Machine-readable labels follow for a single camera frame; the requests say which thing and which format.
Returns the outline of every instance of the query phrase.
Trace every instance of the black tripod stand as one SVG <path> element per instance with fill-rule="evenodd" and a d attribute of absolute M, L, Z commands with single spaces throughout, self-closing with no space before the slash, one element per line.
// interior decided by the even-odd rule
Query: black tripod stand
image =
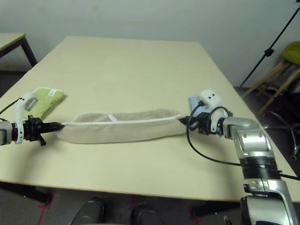
<path fill-rule="evenodd" d="M 271 44 L 271 46 L 266 49 L 264 51 L 263 56 L 261 57 L 261 59 L 258 61 L 258 63 L 255 65 L 255 67 L 251 70 L 251 72 L 248 74 L 248 76 L 246 77 L 246 79 L 242 82 L 242 84 L 240 85 L 240 88 L 245 84 L 245 82 L 250 78 L 250 76 L 254 73 L 254 71 L 256 70 L 256 68 L 261 64 L 261 62 L 263 61 L 263 59 L 265 57 L 269 57 L 273 54 L 274 49 L 272 49 L 272 47 L 274 46 L 274 44 L 278 41 L 278 39 L 281 37 L 281 35 L 284 33 L 284 31 L 286 30 L 286 28 L 290 25 L 290 23 L 292 22 L 292 20 L 295 18 L 295 16 L 297 15 L 297 13 L 299 12 L 300 7 L 297 8 L 296 12 L 292 15 L 292 17 L 290 18 L 289 22 L 287 22 L 287 24 L 285 25 L 285 27 L 282 29 L 282 31 L 280 32 L 280 34 L 277 36 L 277 38 L 275 39 L 275 41 Z"/>

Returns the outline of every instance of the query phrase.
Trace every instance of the wooden table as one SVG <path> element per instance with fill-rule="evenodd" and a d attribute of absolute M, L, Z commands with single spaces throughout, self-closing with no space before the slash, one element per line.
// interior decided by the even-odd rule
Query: wooden table
<path fill-rule="evenodd" d="M 31 66 L 35 66 L 38 62 L 25 36 L 24 33 L 0 33 L 0 58 L 21 46 Z"/>
<path fill-rule="evenodd" d="M 67 94 L 45 121 L 157 108 L 187 115 L 188 97 L 206 89 L 214 90 L 235 116 L 256 119 L 196 42 L 67 37 L 1 98 L 0 108 L 39 86 Z M 14 108 L 1 116 L 12 121 Z M 86 145 L 60 141 L 55 134 L 44 138 L 44 147 L 38 142 L 0 146 L 0 180 L 201 200 L 238 201 L 245 196 L 241 168 L 200 157 L 185 135 Z M 198 133 L 191 139 L 210 157 L 238 162 L 231 140 Z M 272 146 L 278 168 L 295 175 Z M 300 201 L 300 183 L 285 180 L 293 201 Z"/>

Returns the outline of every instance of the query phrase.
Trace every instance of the small table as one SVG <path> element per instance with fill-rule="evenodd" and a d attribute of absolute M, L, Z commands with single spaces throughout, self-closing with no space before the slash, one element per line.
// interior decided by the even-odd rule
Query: small table
<path fill-rule="evenodd" d="M 0 33 L 0 58 L 21 46 L 31 66 L 34 67 L 38 62 L 25 36 L 24 33 Z"/>
<path fill-rule="evenodd" d="M 45 122 L 81 113 L 128 113 L 157 108 L 190 114 L 188 97 L 214 90 L 234 116 L 256 120 L 196 42 L 67 37 L 1 99 L 0 109 L 26 91 L 48 86 L 67 98 Z M 1 117 L 13 121 L 14 108 Z M 143 142 L 74 144 L 44 134 L 47 145 L 0 146 L 0 181 L 34 186 L 238 202 L 246 193 L 240 167 L 195 154 L 185 135 Z M 231 140 L 191 134 L 203 154 L 238 162 Z M 271 141 L 278 169 L 295 175 Z M 300 183 L 286 181 L 292 200 Z"/>

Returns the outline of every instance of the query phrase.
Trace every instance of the person's foot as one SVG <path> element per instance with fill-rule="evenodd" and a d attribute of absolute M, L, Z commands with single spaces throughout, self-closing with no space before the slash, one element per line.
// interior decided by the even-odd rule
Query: person's foot
<path fill-rule="evenodd" d="M 104 201 L 93 197 L 80 208 L 70 225 L 101 223 L 104 219 L 104 211 Z"/>
<path fill-rule="evenodd" d="M 131 211 L 131 225 L 164 225 L 158 213 L 147 205 L 138 205 Z"/>

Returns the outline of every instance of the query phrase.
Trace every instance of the green towel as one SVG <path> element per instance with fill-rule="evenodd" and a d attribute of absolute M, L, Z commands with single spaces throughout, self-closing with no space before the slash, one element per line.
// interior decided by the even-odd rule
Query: green towel
<path fill-rule="evenodd" d="M 25 119 L 28 115 L 39 117 L 43 120 L 65 97 L 64 92 L 52 88 L 38 88 L 32 96 L 38 99 L 38 102 L 30 111 L 24 110 L 23 116 Z"/>

